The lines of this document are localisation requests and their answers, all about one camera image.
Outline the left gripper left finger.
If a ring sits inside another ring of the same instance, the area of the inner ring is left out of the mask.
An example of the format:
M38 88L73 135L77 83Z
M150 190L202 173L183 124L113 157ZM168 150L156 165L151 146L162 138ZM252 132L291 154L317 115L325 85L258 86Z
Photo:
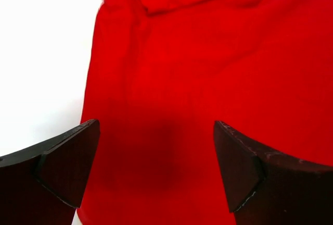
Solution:
M71 224L80 208L100 137L89 120L1 156L1 224Z

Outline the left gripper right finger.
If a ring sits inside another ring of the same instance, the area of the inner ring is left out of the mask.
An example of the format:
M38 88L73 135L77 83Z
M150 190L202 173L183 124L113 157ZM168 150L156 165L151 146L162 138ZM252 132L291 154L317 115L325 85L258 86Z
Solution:
M224 122L214 145L237 224L332 224L332 167L253 140Z

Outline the red t shirt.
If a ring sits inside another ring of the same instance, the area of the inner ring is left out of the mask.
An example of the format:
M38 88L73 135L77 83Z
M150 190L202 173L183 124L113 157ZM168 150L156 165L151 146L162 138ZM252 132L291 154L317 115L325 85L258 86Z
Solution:
M104 0L89 119L83 224L234 224L215 121L332 165L332 0Z

